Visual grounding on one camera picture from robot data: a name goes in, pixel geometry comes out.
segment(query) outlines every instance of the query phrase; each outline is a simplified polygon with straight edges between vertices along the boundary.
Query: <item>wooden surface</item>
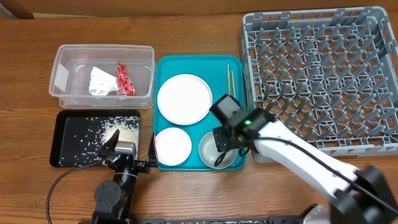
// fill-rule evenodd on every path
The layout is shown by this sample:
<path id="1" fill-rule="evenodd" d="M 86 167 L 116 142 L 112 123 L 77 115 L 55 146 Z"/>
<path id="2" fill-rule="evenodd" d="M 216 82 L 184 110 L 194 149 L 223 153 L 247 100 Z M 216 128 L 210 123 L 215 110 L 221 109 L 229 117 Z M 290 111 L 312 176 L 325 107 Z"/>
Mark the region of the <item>wooden surface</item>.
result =
<path id="1" fill-rule="evenodd" d="M 151 45 L 158 61 L 174 54 L 238 56 L 243 15 L 119 17 L 0 21 L 0 223 L 46 223 L 45 199 L 68 169 L 49 164 L 55 118 L 61 107 L 48 93 L 62 44 Z M 389 11 L 398 34 L 398 12 Z M 153 110 L 140 110 L 141 159 L 152 132 Z M 398 197 L 398 157 L 343 159 L 359 168 L 374 164 Z M 90 168 L 64 178 L 51 200 L 54 223 L 89 220 L 96 186 L 113 171 Z M 131 209 L 139 218 L 253 218 L 295 215 L 325 201 L 280 164 L 249 159 L 236 172 L 140 174 Z"/>

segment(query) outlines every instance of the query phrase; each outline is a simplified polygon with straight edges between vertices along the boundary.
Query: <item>blue tray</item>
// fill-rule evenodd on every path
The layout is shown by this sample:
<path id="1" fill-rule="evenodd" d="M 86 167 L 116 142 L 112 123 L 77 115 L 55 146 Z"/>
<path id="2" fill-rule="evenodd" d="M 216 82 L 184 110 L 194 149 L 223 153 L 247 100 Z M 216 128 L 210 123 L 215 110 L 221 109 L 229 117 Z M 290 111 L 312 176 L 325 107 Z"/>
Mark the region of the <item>blue tray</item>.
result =
<path id="1" fill-rule="evenodd" d="M 154 110 L 154 133 L 159 134 L 166 128 L 176 127 L 188 133 L 192 140 L 192 151 L 188 159 L 177 166 L 167 166 L 162 163 L 159 168 L 162 170 L 218 170 L 206 166 L 199 156 L 199 142 L 202 137 L 221 126 L 216 117 L 209 112 L 207 116 L 192 125 L 181 126 L 167 121 L 157 107 L 157 94 L 160 87 L 169 78 L 179 74 L 192 74 L 202 78 L 210 87 L 213 94 L 213 103 L 228 92 L 227 64 L 230 71 L 234 72 L 236 99 L 244 108 L 244 83 L 242 75 L 242 64 L 238 58 L 232 55 L 172 55 L 162 58 L 157 64 L 156 89 L 155 89 L 155 110 Z M 240 169 L 246 162 L 247 156 L 237 156 L 235 161 L 222 170 Z"/>

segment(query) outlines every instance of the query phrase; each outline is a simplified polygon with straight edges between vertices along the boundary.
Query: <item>chopsticks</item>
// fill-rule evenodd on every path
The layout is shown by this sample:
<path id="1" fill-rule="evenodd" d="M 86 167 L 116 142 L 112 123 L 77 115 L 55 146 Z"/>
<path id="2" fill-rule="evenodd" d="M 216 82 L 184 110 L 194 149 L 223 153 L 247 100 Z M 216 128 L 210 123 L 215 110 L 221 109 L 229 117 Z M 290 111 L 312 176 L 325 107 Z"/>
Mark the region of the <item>chopsticks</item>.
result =
<path id="1" fill-rule="evenodd" d="M 232 73 L 232 90 L 234 92 L 234 98 L 236 98 L 236 93 L 235 93 L 235 77 L 234 77 L 234 71 L 231 70 Z M 229 64 L 228 64 L 228 94 L 231 94 L 231 77 L 229 74 Z"/>

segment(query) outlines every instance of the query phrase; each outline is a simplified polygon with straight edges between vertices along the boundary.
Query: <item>white plate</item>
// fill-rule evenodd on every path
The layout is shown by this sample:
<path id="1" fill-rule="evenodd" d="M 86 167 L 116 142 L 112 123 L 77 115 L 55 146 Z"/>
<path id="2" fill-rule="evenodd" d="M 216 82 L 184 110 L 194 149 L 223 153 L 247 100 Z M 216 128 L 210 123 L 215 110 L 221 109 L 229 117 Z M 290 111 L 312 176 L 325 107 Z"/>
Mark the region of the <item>white plate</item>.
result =
<path id="1" fill-rule="evenodd" d="M 156 135 L 155 147 L 159 162 L 167 166 L 176 166 L 188 159 L 192 142 L 185 131 L 166 128 Z"/>
<path id="2" fill-rule="evenodd" d="M 210 87 L 195 75 L 181 74 L 169 78 L 157 95 L 160 113 L 179 125 L 195 124 L 209 112 L 213 102 Z"/>

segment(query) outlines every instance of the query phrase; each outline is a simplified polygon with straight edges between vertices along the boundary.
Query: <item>dish rack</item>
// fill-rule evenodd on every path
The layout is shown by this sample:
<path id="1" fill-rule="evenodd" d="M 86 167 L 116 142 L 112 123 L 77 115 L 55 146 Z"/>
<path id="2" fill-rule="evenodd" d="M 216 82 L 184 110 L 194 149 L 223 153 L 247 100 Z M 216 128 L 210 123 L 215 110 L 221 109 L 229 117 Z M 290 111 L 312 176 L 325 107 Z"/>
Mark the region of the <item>dish rack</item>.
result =
<path id="1" fill-rule="evenodd" d="M 398 154 L 398 47 L 383 8 L 249 13 L 240 40 L 249 108 L 332 156 Z"/>

